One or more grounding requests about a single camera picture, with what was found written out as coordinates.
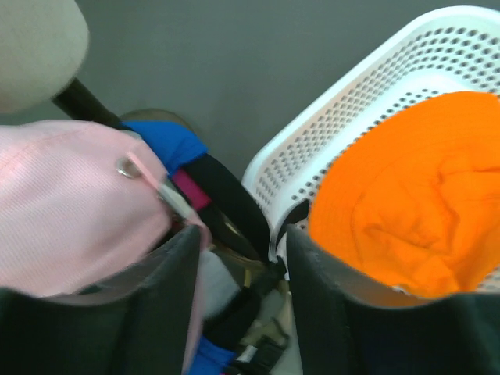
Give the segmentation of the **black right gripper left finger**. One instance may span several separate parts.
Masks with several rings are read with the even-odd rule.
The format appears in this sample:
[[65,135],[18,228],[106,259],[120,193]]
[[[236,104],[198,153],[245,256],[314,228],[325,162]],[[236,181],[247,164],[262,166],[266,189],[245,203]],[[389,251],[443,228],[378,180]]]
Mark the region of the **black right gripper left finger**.
[[1,291],[4,374],[182,374],[201,331],[196,226],[80,294]]

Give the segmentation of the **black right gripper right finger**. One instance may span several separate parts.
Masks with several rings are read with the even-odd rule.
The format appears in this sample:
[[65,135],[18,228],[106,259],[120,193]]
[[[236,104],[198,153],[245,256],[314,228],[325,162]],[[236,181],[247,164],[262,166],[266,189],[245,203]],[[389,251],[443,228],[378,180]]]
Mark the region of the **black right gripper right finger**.
[[286,249],[304,373],[498,373],[497,294],[406,295],[328,255],[294,226]]

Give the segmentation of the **light pink cap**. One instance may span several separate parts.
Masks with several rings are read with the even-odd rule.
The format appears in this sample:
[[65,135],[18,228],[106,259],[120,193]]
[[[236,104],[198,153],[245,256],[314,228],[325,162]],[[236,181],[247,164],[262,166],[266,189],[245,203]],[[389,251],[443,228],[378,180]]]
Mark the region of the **light pink cap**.
[[80,294],[206,226],[138,136],[97,123],[1,129],[1,291]]

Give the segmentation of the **orange cap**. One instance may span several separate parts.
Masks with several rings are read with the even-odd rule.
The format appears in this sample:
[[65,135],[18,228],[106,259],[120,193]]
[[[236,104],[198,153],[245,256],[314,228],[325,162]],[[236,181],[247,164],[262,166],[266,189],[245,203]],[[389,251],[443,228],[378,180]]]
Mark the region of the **orange cap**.
[[499,264],[499,100],[413,105],[334,161],[309,214],[325,251],[424,298],[478,289]]

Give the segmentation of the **black cap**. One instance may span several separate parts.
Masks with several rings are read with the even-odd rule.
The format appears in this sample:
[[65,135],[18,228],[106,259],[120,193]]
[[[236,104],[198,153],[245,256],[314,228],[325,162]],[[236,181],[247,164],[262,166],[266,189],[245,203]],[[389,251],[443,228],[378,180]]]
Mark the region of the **black cap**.
[[239,179],[209,154],[186,164],[183,170],[249,241],[256,251],[257,259],[268,263],[268,221]]

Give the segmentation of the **blue cap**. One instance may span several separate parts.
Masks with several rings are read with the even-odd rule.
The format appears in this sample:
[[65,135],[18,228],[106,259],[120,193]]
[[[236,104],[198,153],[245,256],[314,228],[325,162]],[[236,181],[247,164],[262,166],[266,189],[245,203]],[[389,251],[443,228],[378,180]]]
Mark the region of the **blue cap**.
[[172,177],[179,169],[208,152],[189,129],[172,121],[126,121],[125,125],[141,136],[158,156]]

